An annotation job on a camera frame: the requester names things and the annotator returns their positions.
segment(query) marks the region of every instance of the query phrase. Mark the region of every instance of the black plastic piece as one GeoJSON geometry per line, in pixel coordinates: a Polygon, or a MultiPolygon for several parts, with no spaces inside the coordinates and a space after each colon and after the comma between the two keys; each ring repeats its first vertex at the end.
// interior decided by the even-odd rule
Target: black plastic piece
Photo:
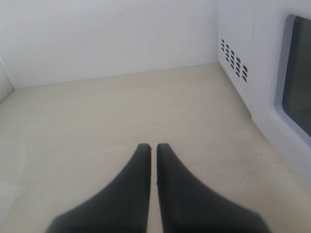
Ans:
{"type": "Polygon", "coordinates": [[[151,148],[139,144],[102,191],[52,222],[46,233],[145,233],[150,197],[151,148]]]}
{"type": "Polygon", "coordinates": [[[157,185],[164,233],[269,233],[261,217],[195,178],[169,144],[157,146],[157,185]]]}

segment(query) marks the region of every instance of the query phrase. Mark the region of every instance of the beige floor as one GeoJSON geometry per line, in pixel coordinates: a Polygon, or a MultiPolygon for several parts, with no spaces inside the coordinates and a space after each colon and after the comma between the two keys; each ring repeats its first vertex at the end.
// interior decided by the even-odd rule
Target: beige floor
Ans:
{"type": "Polygon", "coordinates": [[[27,158],[22,195],[1,233],[44,232],[104,187],[141,142],[153,148],[148,232],[162,232],[160,142],[206,185],[262,214],[273,232],[311,232],[311,194],[253,124],[219,64],[17,90],[0,105],[0,138],[22,138],[27,158]]]}

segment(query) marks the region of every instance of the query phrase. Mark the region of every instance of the mesh screen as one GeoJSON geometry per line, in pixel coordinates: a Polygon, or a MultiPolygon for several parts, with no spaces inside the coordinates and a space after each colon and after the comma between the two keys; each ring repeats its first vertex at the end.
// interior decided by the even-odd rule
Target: mesh screen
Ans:
{"type": "Polygon", "coordinates": [[[311,20],[301,17],[294,21],[282,105],[311,136],[311,20]]]}

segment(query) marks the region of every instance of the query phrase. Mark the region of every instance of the black pointed object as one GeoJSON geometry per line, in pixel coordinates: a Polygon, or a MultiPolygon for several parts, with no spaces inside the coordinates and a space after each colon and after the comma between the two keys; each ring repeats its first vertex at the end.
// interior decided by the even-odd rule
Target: black pointed object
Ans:
{"type": "Polygon", "coordinates": [[[54,219],[46,233],[145,233],[151,148],[139,144],[117,177],[94,197],[54,219]]]}
{"type": "Polygon", "coordinates": [[[157,187],[164,233],[270,233],[261,217],[223,198],[157,146],[157,187]]]}

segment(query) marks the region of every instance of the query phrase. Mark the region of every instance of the back wall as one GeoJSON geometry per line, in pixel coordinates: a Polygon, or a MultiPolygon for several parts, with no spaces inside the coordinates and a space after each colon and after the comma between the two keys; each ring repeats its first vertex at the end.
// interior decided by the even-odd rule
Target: back wall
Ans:
{"type": "Polygon", "coordinates": [[[217,0],[2,0],[15,88],[217,62],[217,0]]]}

